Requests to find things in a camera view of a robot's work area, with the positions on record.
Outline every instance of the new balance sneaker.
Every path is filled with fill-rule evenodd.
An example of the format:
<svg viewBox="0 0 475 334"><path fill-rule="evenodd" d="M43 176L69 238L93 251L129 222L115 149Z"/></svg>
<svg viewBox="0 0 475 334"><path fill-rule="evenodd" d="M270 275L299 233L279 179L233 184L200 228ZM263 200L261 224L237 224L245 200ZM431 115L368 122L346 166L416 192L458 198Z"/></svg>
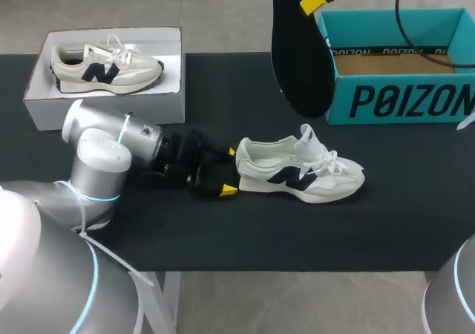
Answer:
<svg viewBox="0 0 475 334"><path fill-rule="evenodd" d="M111 47L111 37L117 40L118 48ZM107 45L86 45L84 50L54 46L51 70L62 93L105 90L129 94L154 83L163 72L163 63L139 54L136 45L123 45L110 35Z"/></svg>
<svg viewBox="0 0 475 334"><path fill-rule="evenodd" d="M286 191L307 203L326 203L353 194L364 182L363 168L328 151L312 128L302 137L276 143L243 139L236 151L239 189L269 193Z"/></svg>

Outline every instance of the black tablecloth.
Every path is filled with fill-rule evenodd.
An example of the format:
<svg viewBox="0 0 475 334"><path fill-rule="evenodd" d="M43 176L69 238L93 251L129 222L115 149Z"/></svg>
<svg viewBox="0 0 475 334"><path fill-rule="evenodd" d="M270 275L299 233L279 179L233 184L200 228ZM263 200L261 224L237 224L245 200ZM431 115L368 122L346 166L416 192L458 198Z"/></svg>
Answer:
<svg viewBox="0 0 475 334"><path fill-rule="evenodd" d="M0 180L70 174L73 149L58 131L37 131L22 102L34 58L0 57ZM367 180L347 200L314 205L285 194L203 201L186 190L125 190L94 237L140 270L434 270L475 232L475 125L304 119L280 94L268 53L187 55L186 119L234 145L309 122Z"/></svg>

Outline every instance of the teal shoebox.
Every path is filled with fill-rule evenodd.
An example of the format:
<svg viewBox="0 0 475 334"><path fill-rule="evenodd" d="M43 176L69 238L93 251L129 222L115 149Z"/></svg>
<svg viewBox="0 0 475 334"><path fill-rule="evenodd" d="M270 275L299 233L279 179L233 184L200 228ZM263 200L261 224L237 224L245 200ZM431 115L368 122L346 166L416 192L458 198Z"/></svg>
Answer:
<svg viewBox="0 0 475 334"><path fill-rule="evenodd" d="M475 64L475 24L465 9L401 10L415 45L446 62ZM417 55L394 10L323 11L318 26L335 66L328 123L460 122L475 106L475 69Z"/></svg>

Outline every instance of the shoe sole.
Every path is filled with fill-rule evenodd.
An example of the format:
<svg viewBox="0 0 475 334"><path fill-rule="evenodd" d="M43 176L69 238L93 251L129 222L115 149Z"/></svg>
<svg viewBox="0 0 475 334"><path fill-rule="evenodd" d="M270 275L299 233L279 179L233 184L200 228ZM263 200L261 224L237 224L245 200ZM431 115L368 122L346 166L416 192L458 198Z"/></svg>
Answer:
<svg viewBox="0 0 475 334"><path fill-rule="evenodd" d="M285 191L286 193L295 195L298 199L304 201L305 203L334 202L336 200L349 197L351 194L355 193L360 187L352 191L347 191L345 193L322 196L322 195L307 194L303 191L299 191L297 189L287 187L284 183L274 184L274 183L263 182L259 180L250 180L249 178L244 178L244 177L241 177L240 182L239 182L239 189L241 191L254 191L254 192L260 192L260 193L273 193L275 191Z"/></svg>
<svg viewBox="0 0 475 334"><path fill-rule="evenodd" d="M132 94L149 88L162 76L162 73L160 73L152 80L134 85L111 85L101 82L66 82L56 76L51 66L50 69L56 78L56 87L64 94L87 93L89 91L110 91L116 95Z"/></svg>

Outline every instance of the shoelace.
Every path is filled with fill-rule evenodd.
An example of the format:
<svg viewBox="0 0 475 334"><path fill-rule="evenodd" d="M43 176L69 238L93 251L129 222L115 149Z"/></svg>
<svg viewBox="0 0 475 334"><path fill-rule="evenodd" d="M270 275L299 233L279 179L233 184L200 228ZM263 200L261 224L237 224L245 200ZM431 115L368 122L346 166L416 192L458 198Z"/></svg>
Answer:
<svg viewBox="0 0 475 334"><path fill-rule="evenodd" d="M86 232L86 211L84 208L84 201L91 201L91 197L87 197L81 193L79 193L73 185L69 182L65 182L64 180L58 180L54 183L59 183L62 184L63 186L68 187L74 194L74 197L76 197L77 202L79 204L79 211L81 212L81 231L79 233L79 236L86 240L88 243L92 243L95 247L101 249L103 252L105 252L107 255L111 256L115 261L123 265L126 269L128 269L130 272L133 272L138 278L140 278L142 281L144 281L146 284L149 286L153 287L154 283L150 281L147 277L142 275L140 272L138 272L135 268L133 268L131 265L129 265L127 262L125 262L122 258L114 254L111 250L109 250L107 247L102 245L101 243L98 243L95 241L93 238L90 238L88 233Z"/></svg>
<svg viewBox="0 0 475 334"><path fill-rule="evenodd" d="M313 169L313 171L307 172L308 174L318 174L325 169L328 169L331 174L341 174L344 169L348 169L348 167L336 159L338 154L335 150L328 151L324 145L322 147L324 149L323 156L313 162L304 162L305 167Z"/></svg>
<svg viewBox="0 0 475 334"><path fill-rule="evenodd" d="M111 38L116 39L116 42L120 46L120 48L111 47L110 45ZM126 43L123 45L122 43L120 43L119 37L117 37L116 35L109 35L107 37L107 48L109 50L112 50L112 56L111 58L107 59L108 62L111 62L111 61L121 62L125 65L131 64L132 53L140 52L136 44Z"/></svg>

